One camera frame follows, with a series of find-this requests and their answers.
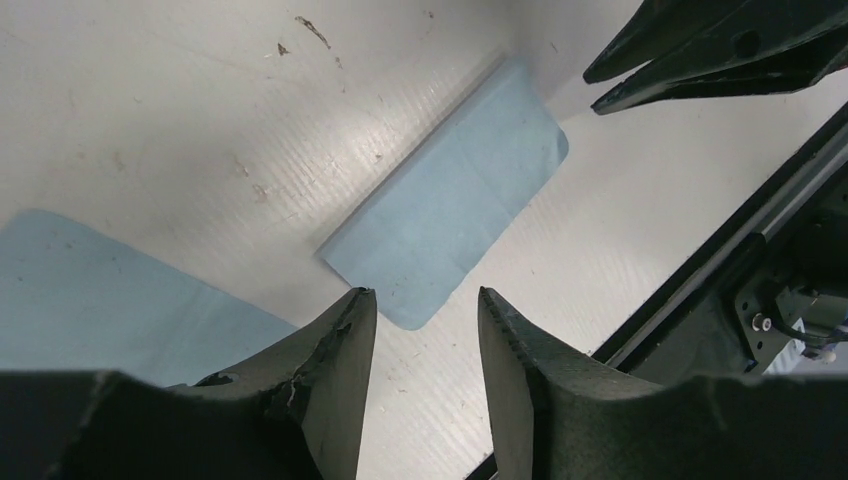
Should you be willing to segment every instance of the scratch mark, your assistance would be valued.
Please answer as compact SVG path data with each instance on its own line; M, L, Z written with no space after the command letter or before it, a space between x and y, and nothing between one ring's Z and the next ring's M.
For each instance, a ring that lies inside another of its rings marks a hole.
M247 167L245 167L244 164L239 161L238 156L235 153L233 153L232 155L233 155L233 164L236 166L236 169L238 170L238 172L244 178L249 178L250 172L247 171Z
M21 38L21 37L19 37L19 36L15 35L14 33L12 33L11 31L9 31L8 29L6 29L6 27L4 27L4 26L2 26L2 25L0 25L0 32L5 33L6 35L8 35L8 36L9 36L9 38L11 38L11 39L13 39L13 40L17 40L17 41L19 41L19 42L23 43L24 45L26 45L26 46L28 46L28 47L31 47L31 46L32 46L32 44L30 44L29 42L27 42L27 41L26 41L26 40L24 40L23 38Z
M115 153L112 155L112 163L115 164L115 169L119 172L123 172L127 169L127 166L121 160L121 152L119 151L115 151Z
M268 189L259 184L253 184L256 193L256 203L268 203Z
M321 42L323 42L323 43L324 43L324 46L326 46L326 47L327 47L327 50L330 50L330 49L332 48L332 47L330 47L330 42L328 42L328 41L327 41L327 37L325 37L325 36L324 36L324 34L322 34L321 32L319 32L319 31L318 31L318 29L317 29L317 28L315 28L315 25L314 25L312 22L310 22L309 20L307 20L307 19L305 19L305 18L303 18L303 17L301 17L301 16L294 17L294 19L295 19L298 23L300 23L301 25L303 25L304 27L306 27L306 28L307 28L307 30L309 30L310 32L312 32L312 33L313 33L316 37L318 37L318 39L319 39L319 40L321 40Z
M149 30L149 29L142 29L142 30L145 33L149 34L151 37L156 38L160 42L165 43L166 45L169 45L170 47L175 48L177 50L182 50L184 52L191 53L191 54L193 54L197 57L202 57L202 58L205 58L206 60L209 60L211 62L217 63L219 65L223 65L223 66L226 66L226 67L230 67L230 68L235 68L236 70L240 70L242 72L252 73L254 75L265 75L265 72L259 71L255 68L251 68L251 67L248 67L246 65L240 65L238 63L229 61L227 59L220 58L220 57L217 57L215 55L211 55L211 54L206 53L206 52L202 52L200 50L189 47L187 45L183 45L179 42L171 40L170 38L167 38L163 35L160 35L159 33L156 33L152 30Z

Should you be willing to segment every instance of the light blue towel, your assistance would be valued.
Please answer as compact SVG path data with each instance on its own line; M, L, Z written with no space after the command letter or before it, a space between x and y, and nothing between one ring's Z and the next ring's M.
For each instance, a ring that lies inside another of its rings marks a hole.
M568 153L517 61L501 65L318 255L377 291L401 328L423 327Z
M0 231L0 369L193 384L294 331L67 218L29 211Z

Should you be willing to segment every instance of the dirt stain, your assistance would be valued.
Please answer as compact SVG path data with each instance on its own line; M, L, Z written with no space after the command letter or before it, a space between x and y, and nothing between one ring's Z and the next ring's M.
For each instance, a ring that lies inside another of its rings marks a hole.
M244 178L250 177L250 172L247 171L247 167L245 167L244 164L239 161L238 156L236 154L233 154L233 165L236 166L236 170L239 172L239 174L241 174L241 176L243 176Z
M115 152L112 155L112 163L115 164L115 169L119 172L123 172L127 169L127 166L124 165L124 162L121 160L121 152Z
M294 17L294 19L295 21L297 21L297 23L303 25L304 27L306 27L307 30L312 32L313 35L318 37L318 39L321 40L324 46L327 47L327 50L330 50L332 48L330 47L330 42L327 41L327 37L325 37L323 33L319 32L312 22L300 16Z
M256 203L268 203L268 189L266 187L254 184L253 191L256 193Z

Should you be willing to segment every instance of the black plastic part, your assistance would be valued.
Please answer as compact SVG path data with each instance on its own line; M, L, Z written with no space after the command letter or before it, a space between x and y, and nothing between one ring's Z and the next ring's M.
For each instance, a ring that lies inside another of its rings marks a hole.
M194 387L0 373L0 478L354 480L376 324L374 292L351 290Z
M844 378L710 375L664 387L583 355L493 290L479 302L504 479L848 476L831 461L848 427Z
M844 68L848 5L837 0L645 0L586 70L588 83L649 62L592 108L790 93Z

